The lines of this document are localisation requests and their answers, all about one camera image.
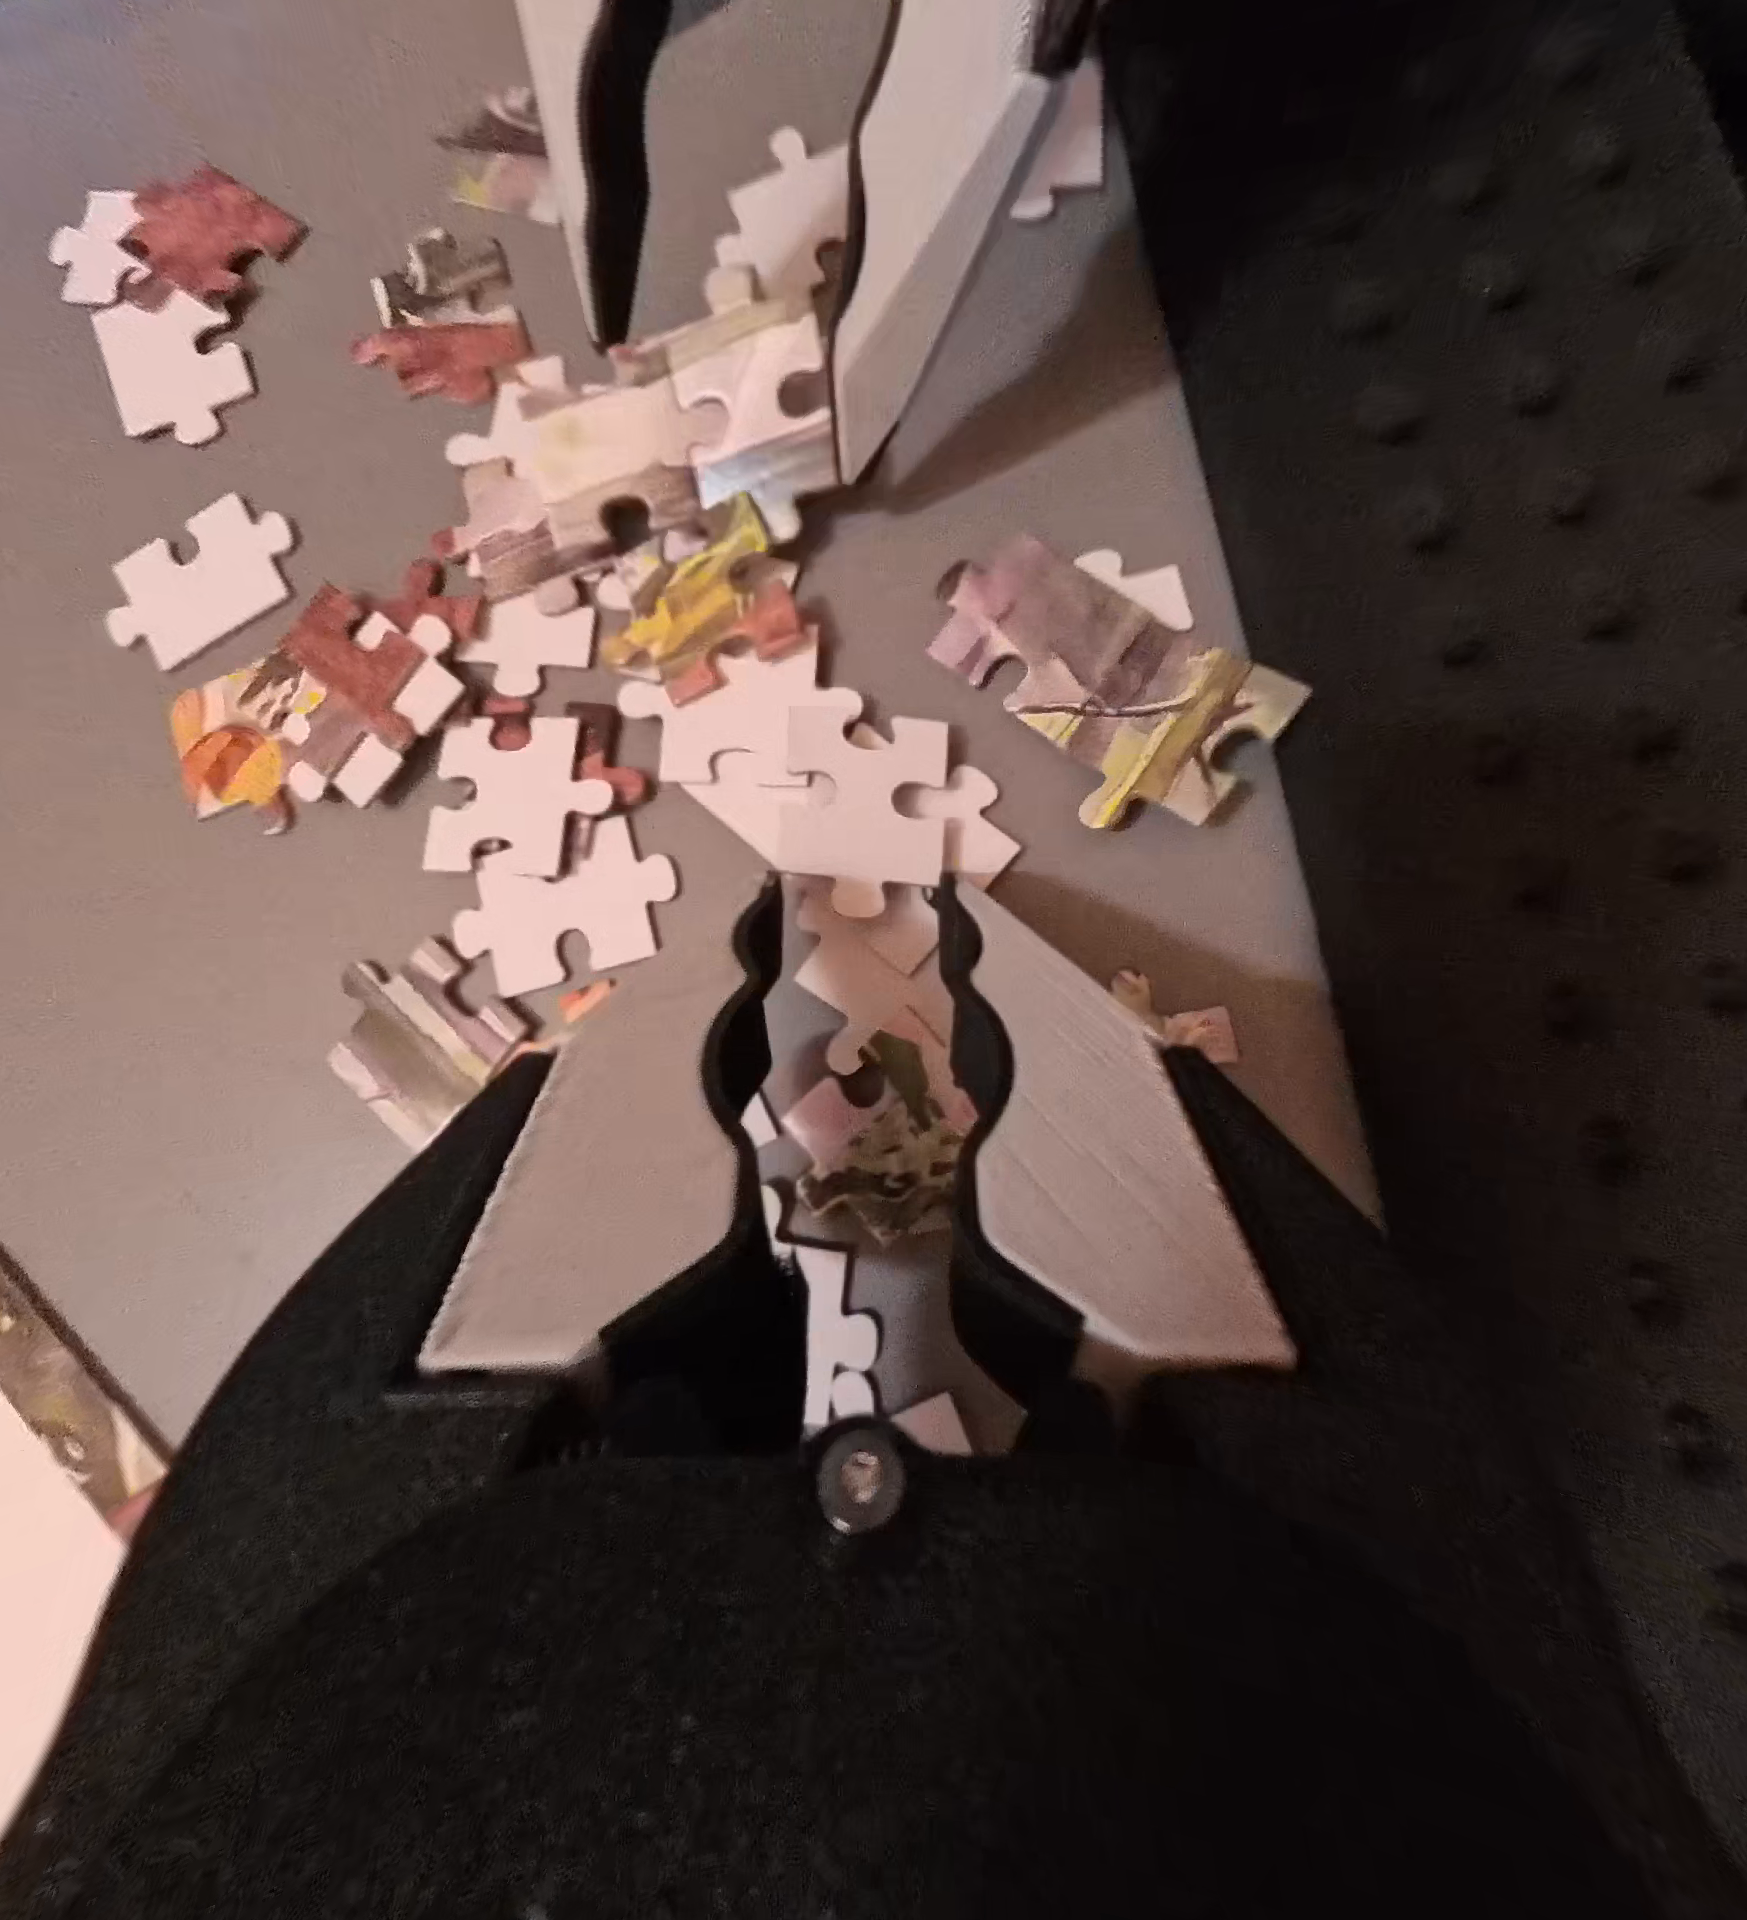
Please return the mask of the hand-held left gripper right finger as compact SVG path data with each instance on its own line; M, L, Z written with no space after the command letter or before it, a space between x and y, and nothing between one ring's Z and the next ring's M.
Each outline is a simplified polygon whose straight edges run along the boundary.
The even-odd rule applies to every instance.
M991 1377L1292 1370L1293 1340L1165 1050L985 890L946 880L951 1316Z

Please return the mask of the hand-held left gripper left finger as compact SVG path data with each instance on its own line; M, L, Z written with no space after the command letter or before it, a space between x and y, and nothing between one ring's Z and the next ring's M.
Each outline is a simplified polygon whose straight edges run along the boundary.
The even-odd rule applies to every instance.
M712 932L554 1040L416 1377L572 1370L739 1248L760 1214L742 1119L776 1064L777 955L788 885L742 871Z

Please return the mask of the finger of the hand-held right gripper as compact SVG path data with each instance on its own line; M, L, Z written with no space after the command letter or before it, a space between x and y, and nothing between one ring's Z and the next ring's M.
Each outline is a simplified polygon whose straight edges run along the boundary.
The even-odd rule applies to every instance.
M579 324L597 353L615 353L633 330L651 218L645 95L665 10L655 0L516 0L516 27Z
M857 485L1075 71L1059 0L897 0L852 128L852 235L828 332L832 459Z

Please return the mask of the pile of jigsaw pieces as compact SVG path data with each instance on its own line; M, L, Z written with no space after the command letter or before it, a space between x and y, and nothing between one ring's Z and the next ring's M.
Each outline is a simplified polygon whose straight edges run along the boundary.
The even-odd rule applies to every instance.
M431 533L398 597L321 586L281 641L168 704L185 805L370 805L430 746L456 782L430 814L422 871L475 880L452 941L398 970L350 963L357 1023L336 1072L430 1150L519 1050L519 993L550 993L564 938L587 938L591 989L564 993L550 1050L655 955L651 906L680 897L645 855L633 805L688 789L776 880L807 938L797 989L839 1011L828 1064L797 1082L788 1136L807 1158L797 1214L857 1248L951 1237L953 1153L971 1099L951 1064L951 989L932 885L991 890L1021 845L991 823L996 782L953 768L951 727L869 727L852 684L823 684L823 624L797 601L804 496L832 489L832 282L857 235L857 145L814 152L776 128L776 170L730 190L712 311L615 345L615 383L572 386L564 358L530 358L505 303L505 248L430 229L406 272L375 277L380 330L357 370L394 370L410 397L492 401L456 431L465 522ZM139 191L102 190L44 240L60 298L92 318L92 345L131 438L210 442L250 397L250 363L223 332L255 256L287 256L302 220L199 163ZM287 514L238 489L131 551L108 632L166 675L287 601ZM1127 575L1115 551L1057 558L1008 538L953 560L932 663L985 684L1021 663L1003 711L1093 775L1084 832L1135 805L1188 823L1230 814L1245 735L1279 746L1308 684L1193 632L1177 568ZM615 704L539 716L546 675L606 667Z

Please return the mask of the grey desk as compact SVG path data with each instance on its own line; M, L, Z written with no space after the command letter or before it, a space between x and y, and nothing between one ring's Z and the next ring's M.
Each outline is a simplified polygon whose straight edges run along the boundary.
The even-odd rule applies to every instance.
M608 386L554 229L452 207L456 135L530 81L516 5L0 5L0 1239L131 1397L180 1440L398 1144L328 1072L339 970L406 960L475 906L430 871L430 805L471 782L416 749L380 804L321 789L271 832L199 817L168 711L255 663L314 586L394 597L471 522L492 397L410 397L357 363L375 282L444 229L497 248L554 393ZM50 235L92 190L196 163L302 220L250 256L234 330L250 397L210 442L124 431L92 311ZM946 719L1021 845L1003 901L1084 970L1149 970L1165 1007L1230 1007L1245 1088L1363 1214L1372 1153L1311 938L1279 753L1230 749L1217 823L1135 805L1084 832L1084 768L926 663L940 575L1032 533L1134 575L1177 568L1193 632L1245 632L1206 465L1134 207L1127 113L1104 183L1003 218L885 465L804 496L823 681L869 719Z

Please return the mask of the black perforated fabric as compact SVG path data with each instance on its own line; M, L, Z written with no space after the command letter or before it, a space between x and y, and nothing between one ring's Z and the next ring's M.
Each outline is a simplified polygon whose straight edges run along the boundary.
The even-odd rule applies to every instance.
M1403 1263L1565 1491L1548 1735L1747 1913L1747 190L1675 5L1104 5Z

